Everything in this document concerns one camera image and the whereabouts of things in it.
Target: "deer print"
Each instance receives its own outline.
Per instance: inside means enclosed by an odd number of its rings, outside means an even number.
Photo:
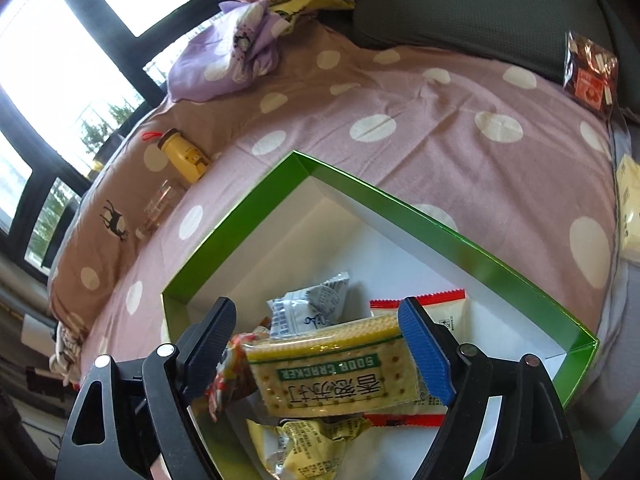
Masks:
[[[121,213],[118,213],[116,211],[116,209],[114,208],[110,200],[107,200],[107,204],[109,204],[109,206],[104,206],[102,209],[104,209],[107,213],[110,214],[110,218],[107,218],[104,214],[100,215],[100,218],[102,218],[102,222],[104,223],[104,226],[113,234],[115,234],[120,239],[121,242],[127,241],[129,239],[129,231],[127,230],[121,231],[118,228],[118,223],[122,218]]]

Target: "purple cloth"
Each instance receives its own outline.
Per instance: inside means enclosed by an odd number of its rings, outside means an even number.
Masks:
[[[278,65],[276,40],[289,23],[266,2],[222,2],[222,15],[193,38],[169,70],[173,102],[204,102],[249,86]]]

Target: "gray pillow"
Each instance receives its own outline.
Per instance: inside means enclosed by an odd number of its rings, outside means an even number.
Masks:
[[[598,0],[356,0],[355,43],[439,46],[524,66],[560,82],[575,30],[612,50]]]

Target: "pile of clothes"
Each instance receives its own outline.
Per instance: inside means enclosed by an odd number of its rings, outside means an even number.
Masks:
[[[172,101],[208,101],[247,88],[278,65],[276,40],[318,10],[350,10],[355,0],[233,0],[191,40],[171,68]]]

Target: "yellow bottle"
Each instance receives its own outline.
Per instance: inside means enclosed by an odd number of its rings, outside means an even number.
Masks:
[[[203,176],[211,161],[193,144],[182,137],[176,128],[165,133],[158,141],[158,148],[189,182],[194,184]]]

